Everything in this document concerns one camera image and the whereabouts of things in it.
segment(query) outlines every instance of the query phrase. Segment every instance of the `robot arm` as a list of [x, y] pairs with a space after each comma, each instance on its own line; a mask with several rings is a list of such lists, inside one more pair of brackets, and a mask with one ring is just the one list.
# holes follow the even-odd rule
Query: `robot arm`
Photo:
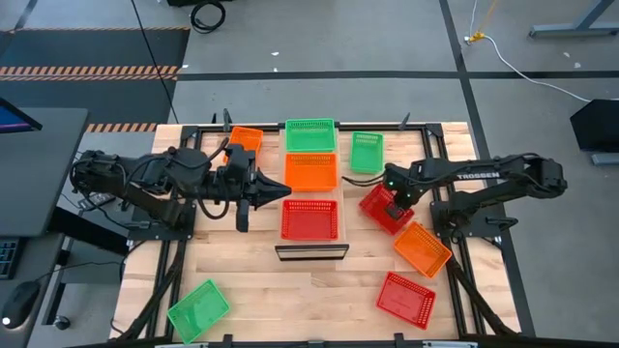
[[554, 198], [567, 188], [561, 164], [535, 154], [464, 161], [422, 159], [412, 162], [409, 168], [387, 163], [383, 185], [396, 192], [397, 208], [408, 209], [429, 189], [484, 179], [503, 182], [472, 193], [455, 192], [449, 201], [450, 214], [471, 216], [481, 208], [523, 196]]
[[[74, 163], [70, 179], [76, 191], [111, 193], [148, 212], [171, 230], [182, 229], [189, 217], [184, 206], [196, 200], [203, 213], [211, 219], [223, 218], [230, 202], [237, 205], [236, 227], [241, 232], [249, 228], [250, 206], [257, 209], [290, 194], [289, 187], [270, 180], [255, 168], [255, 152], [241, 145], [224, 141], [210, 157], [199, 150], [170, 147], [162, 154], [129, 159], [106, 155], [101, 151], [86, 151]], [[225, 166], [211, 170], [211, 160], [225, 151]], [[185, 202], [157, 196], [178, 193]], [[203, 199], [223, 202], [221, 214], [214, 216]]]

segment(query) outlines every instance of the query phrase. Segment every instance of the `plastic basket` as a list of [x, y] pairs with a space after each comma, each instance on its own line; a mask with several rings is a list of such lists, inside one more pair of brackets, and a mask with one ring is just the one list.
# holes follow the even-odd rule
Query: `plastic basket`
[[413, 222], [396, 239], [396, 251], [419, 273], [434, 277], [452, 257], [452, 252], [426, 231], [424, 226]]
[[436, 294], [395, 273], [387, 273], [376, 306], [418, 327], [427, 329]]
[[338, 185], [336, 154], [286, 154], [285, 181], [293, 191], [330, 191]]
[[230, 310], [230, 305], [212, 279], [191, 291], [168, 312], [174, 329], [185, 344], [192, 343], [217, 323]]
[[358, 173], [378, 173], [383, 168], [383, 134], [353, 131], [350, 169]]
[[[241, 144], [247, 151], [254, 150], [255, 157], [258, 159], [258, 152], [262, 144], [262, 130], [253, 130], [235, 126], [230, 134], [230, 144]], [[228, 163], [228, 156], [223, 158], [224, 163]]]
[[292, 241], [334, 241], [338, 238], [338, 202], [286, 199], [281, 237]]
[[336, 149], [336, 127], [332, 119], [286, 121], [288, 152], [331, 152]]
[[394, 195], [378, 184], [360, 203], [359, 207], [368, 217], [373, 219], [392, 236], [408, 222], [415, 214], [411, 209], [398, 210], [399, 218], [393, 218], [387, 213], [388, 208], [394, 207]]

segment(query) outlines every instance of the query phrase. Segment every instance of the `green plastic basket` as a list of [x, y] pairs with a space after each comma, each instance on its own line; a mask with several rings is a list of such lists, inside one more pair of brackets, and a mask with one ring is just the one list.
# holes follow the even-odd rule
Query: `green plastic basket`
[[383, 134], [353, 131], [350, 169], [367, 174], [383, 169]]
[[185, 344], [192, 343], [217, 323], [230, 305], [212, 279], [206, 280], [167, 312]]
[[286, 121], [288, 152], [332, 152], [336, 149], [336, 127], [332, 119]]

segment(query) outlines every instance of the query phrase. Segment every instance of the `white cable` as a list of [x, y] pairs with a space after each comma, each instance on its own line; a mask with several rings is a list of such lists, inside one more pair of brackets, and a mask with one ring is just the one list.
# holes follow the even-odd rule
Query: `white cable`
[[[569, 96], [571, 96], [573, 98], [578, 99], [581, 102], [590, 102], [590, 100], [587, 100], [587, 99], [585, 99], [585, 98], [583, 98], [581, 96], [577, 96], [576, 94], [574, 94], [572, 92], [569, 92], [569, 91], [566, 91], [563, 88], [557, 87], [555, 85], [551, 85], [549, 83], [536, 81], [536, 80], [534, 80], [532, 78], [529, 78], [524, 73], [519, 72], [516, 68], [514, 68], [514, 66], [512, 66], [510, 63], [508, 63], [508, 61], [506, 61], [505, 58], [503, 58], [503, 56], [501, 55], [501, 52], [499, 52], [499, 47], [496, 45], [496, 42], [490, 36], [485, 35], [484, 39], [489, 40], [492, 43], [492, 45], [494, 45], [494, 50], [496, 51], [496, 55], [499, 56], [499, 59], [501, 60], [501, 62], [503, 62], [506, 66], [508, 66], [510, 69], [512, 69], [514, 71], [514, 73], [519, 74], [520, 76], [522, 76], [522, 78], [526, 79], [527, 81], [529, 81], [531, 83], [535, 83], [537, 85], [542, 85], [542, 86], [550, 87], [550, 88], [555, 89], [555, 90], [557, 90], [559, 92], [563, 92], [563, 93], [565, 93], [565, 94], [567, 94], [567, 95], [569, 95]], [[611, 101], [619, 101], [619, 98], [611, 99]]]
[[477, 0], [475, 0], [475, 5], [473, 5], [473, 14], [471, 15], [471, 25], [468, 27], [468, 40], [466, 42], [470, 44], [470, 40], [473, 37], [473, 23], [475, 23], [475, 12], [477, 11]]

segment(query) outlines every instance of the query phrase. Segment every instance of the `black box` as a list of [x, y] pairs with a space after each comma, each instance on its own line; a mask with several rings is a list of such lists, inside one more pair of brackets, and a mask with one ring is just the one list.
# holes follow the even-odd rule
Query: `black box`
[[619, 152], [619, 101], [593, 100], [570, 121], [580, 150]]

